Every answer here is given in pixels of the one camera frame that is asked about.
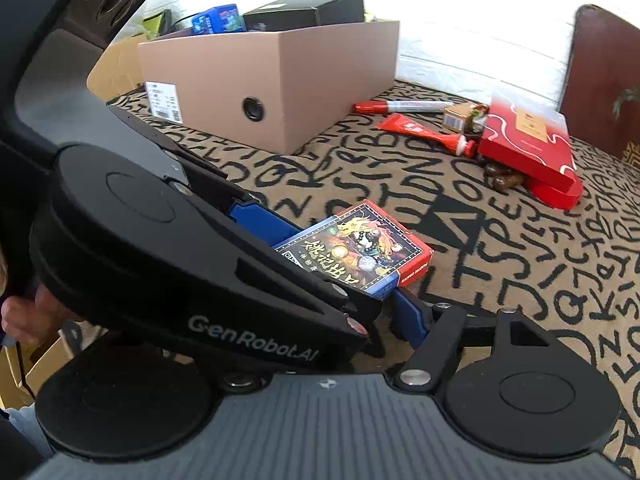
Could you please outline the person's left hand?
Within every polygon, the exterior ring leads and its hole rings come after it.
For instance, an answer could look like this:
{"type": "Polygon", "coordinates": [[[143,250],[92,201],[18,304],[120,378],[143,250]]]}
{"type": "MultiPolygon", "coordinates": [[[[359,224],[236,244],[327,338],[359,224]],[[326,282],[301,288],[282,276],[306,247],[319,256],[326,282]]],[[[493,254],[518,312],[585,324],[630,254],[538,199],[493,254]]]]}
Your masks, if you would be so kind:
{"type": "Polygon", "coordinates": [[[42,344],[66,321],[81,321],[43,284],[29,263],[1,251],[1,328],[21,344],[42,344]]]}

